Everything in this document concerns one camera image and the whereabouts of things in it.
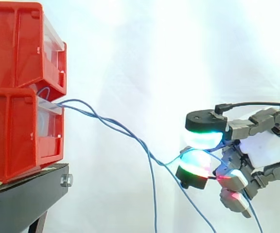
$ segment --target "white backdrop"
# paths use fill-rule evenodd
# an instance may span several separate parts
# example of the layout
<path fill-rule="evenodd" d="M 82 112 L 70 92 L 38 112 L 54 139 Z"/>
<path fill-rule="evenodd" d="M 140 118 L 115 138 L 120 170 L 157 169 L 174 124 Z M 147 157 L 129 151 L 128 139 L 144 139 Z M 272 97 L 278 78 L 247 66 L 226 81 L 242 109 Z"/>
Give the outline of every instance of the white backdrop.
<path fill-rule="evenodd" d="M 221 102 L 280 101 L 278 0 L 41 2 L 68 44 L 67 98 L 124 123 L 162 161 L 183 148 L 187 112 Z M 148 162 L 134 140 L 67 110 L 65 161 L 74 185 L 50 209 L 45 233 L 153 232 Z M 159 232 L 211 232 L 171 176 L 155 171 Z M 219 233 L 257 233 L 254 219 L 226 209 L 219 192 L 213 181 L 204 191 L 188 190 Z M 253 204 L 264 232 L 280 232 L 280 182 Z"/>

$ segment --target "red storage bin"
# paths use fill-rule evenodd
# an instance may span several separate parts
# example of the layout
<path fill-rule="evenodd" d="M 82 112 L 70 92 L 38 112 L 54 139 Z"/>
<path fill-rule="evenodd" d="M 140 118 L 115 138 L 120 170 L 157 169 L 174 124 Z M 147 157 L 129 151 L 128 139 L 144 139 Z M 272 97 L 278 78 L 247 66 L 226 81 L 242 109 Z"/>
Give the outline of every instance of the red storage bin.
<path fill-rule="evenodd" d="M 0 2 L 0 87 L 49 86 L 49 101 L 64 96 L 66 49 L 41 4 Z"/>
<path fill-rule="evenodd" d="M 0 181 L 63 158 L 64 111 L 29 88 L 0 89 Z"/>

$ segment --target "black table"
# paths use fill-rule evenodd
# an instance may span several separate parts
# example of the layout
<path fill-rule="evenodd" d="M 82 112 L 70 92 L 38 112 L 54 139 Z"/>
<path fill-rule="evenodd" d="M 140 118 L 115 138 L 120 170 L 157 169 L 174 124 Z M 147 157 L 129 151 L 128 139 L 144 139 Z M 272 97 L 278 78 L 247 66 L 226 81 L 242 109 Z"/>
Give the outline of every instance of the black table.
<path fill-rule="evenodd" d="M 68 164 L 54 164 L 33 176 L 0 185 L 0 233 L 43 231 L 47 210 L 68 192 Z"/>

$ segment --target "green light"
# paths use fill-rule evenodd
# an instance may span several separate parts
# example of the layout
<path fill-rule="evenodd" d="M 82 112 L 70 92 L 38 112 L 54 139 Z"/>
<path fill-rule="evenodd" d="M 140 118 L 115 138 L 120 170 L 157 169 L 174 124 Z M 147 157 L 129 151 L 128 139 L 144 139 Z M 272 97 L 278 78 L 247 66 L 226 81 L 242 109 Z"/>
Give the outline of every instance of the green light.
<path fill-rule="evenodd" d="M 195 149 L 208 150 L 219 145 L 223 137 L 221 132 L 195 133 L 186 131 L 187 144 Z"/>
<path fill-rule="evenodd" d="M 190 150 L 181 157 L 179 166 L 189 173 L 208 178 L 211 157 L 202 150 Z"/>

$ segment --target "black sensor cap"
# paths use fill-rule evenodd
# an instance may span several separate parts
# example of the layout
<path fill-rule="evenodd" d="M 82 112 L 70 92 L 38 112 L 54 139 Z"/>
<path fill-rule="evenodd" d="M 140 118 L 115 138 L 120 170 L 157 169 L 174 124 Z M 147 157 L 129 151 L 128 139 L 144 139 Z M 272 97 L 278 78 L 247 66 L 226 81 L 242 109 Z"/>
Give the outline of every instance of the black sensor cap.
<path fill-rule="evenodd" d="M 181 181 L 181 186 L 185 189 L 188 189 L 189 186 L 204 189 L 208 180 L 208 178 L 184 170 L 181 166 L 178 167 L 175 176 Z"/>
<path fill-rule="evenodd" d="M 224 116 L 217 118 L 212 112 L 213 109 L 207 109 L 188 113 L 185 128 L 195 133 L 224 133 L 228 119 Z"/>

